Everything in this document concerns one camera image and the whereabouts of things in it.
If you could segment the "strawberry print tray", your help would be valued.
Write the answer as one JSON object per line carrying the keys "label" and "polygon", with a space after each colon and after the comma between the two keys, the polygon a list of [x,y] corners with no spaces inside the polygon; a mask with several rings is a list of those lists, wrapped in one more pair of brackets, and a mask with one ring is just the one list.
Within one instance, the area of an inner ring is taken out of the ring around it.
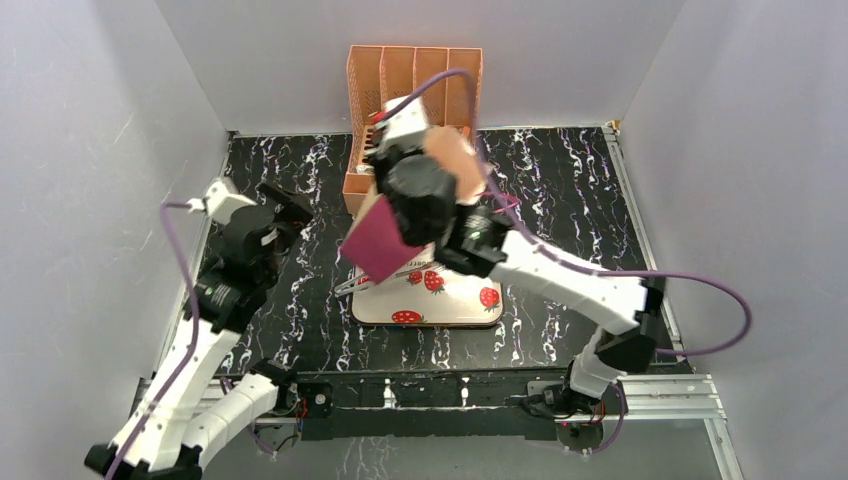
{"label": "strawberry print tray", "polygon": [[[431,262],[425,251],[408,262]],[[501,285],[489,278],[462,275],[445,269],[387,278],[350,296],[352,317],[366,326],[490,327],[501,317]]]}

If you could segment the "metal tongs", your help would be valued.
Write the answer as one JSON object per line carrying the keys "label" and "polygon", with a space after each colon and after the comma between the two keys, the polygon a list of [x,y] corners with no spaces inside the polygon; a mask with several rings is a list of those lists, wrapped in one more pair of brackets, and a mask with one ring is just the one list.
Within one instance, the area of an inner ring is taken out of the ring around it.
{"label": "metal tongs", "polygon": [[[438,262],[422,262],[415,261],[412,262],[409,266],[402,267],[394,274],[390,276],[390,279],[407,279],[411,274],[420,273],[424,275],[427,271],[435,271],[441,272],[444,271],[446,267]],[[353,277],[352,279],[346,280],[332,288],[332,293],[337,297],[342,297],[345,295],[352,294],[354,292],[362,291],[374,286],[375,283],[370,279],[370,277],[366,273],[360,273],[359,275]]]}

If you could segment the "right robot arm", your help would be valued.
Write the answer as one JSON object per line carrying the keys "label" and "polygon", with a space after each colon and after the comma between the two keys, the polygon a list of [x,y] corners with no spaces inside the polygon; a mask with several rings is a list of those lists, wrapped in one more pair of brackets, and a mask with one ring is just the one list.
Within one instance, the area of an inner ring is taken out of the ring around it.
{"label": "right robot arm", "polygon": [[597,329],[570,362],[565,405],[590,413],[607,389],[650,363],[650,319],[664,288],[645,274],[627,274],[583,261],[529,233],[525,226],[480,204],[460,200],[462,181],[486,192],[488,166],[477,151],[451,162],[421,148],[373,149],[366,162],[408,246],[433,246],[434,260],[465,276],[527,289],[593,321]]}

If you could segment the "orange plastic file organizer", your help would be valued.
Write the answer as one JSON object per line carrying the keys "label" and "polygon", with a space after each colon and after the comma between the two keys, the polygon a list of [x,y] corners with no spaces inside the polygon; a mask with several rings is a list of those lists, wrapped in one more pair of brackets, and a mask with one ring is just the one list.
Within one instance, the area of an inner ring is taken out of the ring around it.
{"label": "orange plastic file organizer", "polygon": [[480,48],[353,45],[346,64],[348,96],[353,128],[352,151],[343,183],[345,206],[355,215],[373,184],[363,159],[374,146],[374,116],[385,103],[406,96],[442,71],[469,71],[475,94],[481,96],[483,50]]}

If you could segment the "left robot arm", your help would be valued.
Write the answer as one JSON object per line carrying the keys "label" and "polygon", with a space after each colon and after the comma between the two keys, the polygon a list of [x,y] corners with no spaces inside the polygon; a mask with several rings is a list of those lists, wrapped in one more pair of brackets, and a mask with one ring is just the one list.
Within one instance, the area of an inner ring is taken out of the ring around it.
{"label": "left robot arm", "polygon": [[[297,387],[263,364],[201,414],[195,409],[279,279],[280,260],[314,217],[301,195],[263,183],[259,204],[227,178],[199,198],[165,201],[160,220],[187,287],[186,318],[144,397],[107,443],[92,446],[85,466],[103,479],[199,479],[234,437],[270,412],[286,416]],[[189,271],[169,218],[172,209],[201,213],[220,228],[222,247],[197,277]]]}

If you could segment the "paper cake bag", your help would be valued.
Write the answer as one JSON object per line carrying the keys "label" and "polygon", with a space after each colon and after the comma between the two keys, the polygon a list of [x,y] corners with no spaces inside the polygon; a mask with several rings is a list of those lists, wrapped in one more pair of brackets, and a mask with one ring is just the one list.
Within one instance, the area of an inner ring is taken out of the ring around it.
{"label": "paper cake bag", "polygon": [[513,224],[483,203],[491,168],[449,127],[428,130],[421,148],[390,146],[371,156],[375,186],[342,243],[342,257],[371,284],[410,270],[428,252],[455,273],[488,277],[507,260]]}

